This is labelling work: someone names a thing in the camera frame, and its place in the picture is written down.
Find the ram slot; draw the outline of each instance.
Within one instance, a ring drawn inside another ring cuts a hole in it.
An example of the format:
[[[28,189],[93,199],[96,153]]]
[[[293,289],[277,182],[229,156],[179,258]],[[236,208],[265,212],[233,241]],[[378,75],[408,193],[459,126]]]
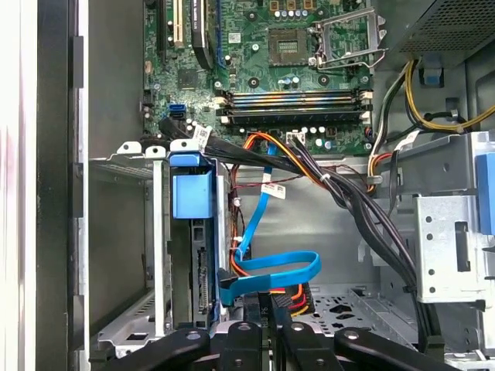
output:
[[[231,94],[220,112],[223,124],[358,122],[365,112],[356,90]]]

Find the chip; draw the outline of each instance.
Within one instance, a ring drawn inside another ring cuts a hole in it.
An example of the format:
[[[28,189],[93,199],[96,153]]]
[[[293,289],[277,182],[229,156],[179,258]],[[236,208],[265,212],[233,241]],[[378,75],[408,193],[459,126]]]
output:
[[[198,84],[198,73],[194,69],[181,69],[177,72],[177,79],[180,90],[193,90]]]
[[[304,66],[308,63],[306,29],[270,29],[268,31],[270,66]]]

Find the pcie slot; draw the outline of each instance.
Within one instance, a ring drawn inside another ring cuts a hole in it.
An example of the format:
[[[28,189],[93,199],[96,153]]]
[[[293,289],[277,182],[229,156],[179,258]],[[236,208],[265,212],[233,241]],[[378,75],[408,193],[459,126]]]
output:
[[[156,49],[163,63],[166,62],[166,24],[167,24],[167,9],[166,0],[158,0],[156,7]]]
[[[183,0],[173,0],[173,43],[178,48],[184,47]]]

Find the cable tie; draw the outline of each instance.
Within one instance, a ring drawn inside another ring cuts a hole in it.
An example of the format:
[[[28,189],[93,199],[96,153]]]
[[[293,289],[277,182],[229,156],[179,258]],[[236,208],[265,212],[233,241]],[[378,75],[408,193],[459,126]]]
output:
[[[330,179],[330,174],[328,172],[319,177],[320,182],[323,182],[325,179]]]

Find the black wire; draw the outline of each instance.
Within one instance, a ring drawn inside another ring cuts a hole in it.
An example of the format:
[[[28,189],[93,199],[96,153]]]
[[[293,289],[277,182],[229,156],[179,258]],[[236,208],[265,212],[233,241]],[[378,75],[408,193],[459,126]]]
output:
[[[390,180],[388,182],[388,197],[390,200],[390,209],[388,216],[394,211],[395,203],[397,202],[397,187],[398,187],[398,159],[399,151],[394,151],[390,159]]]

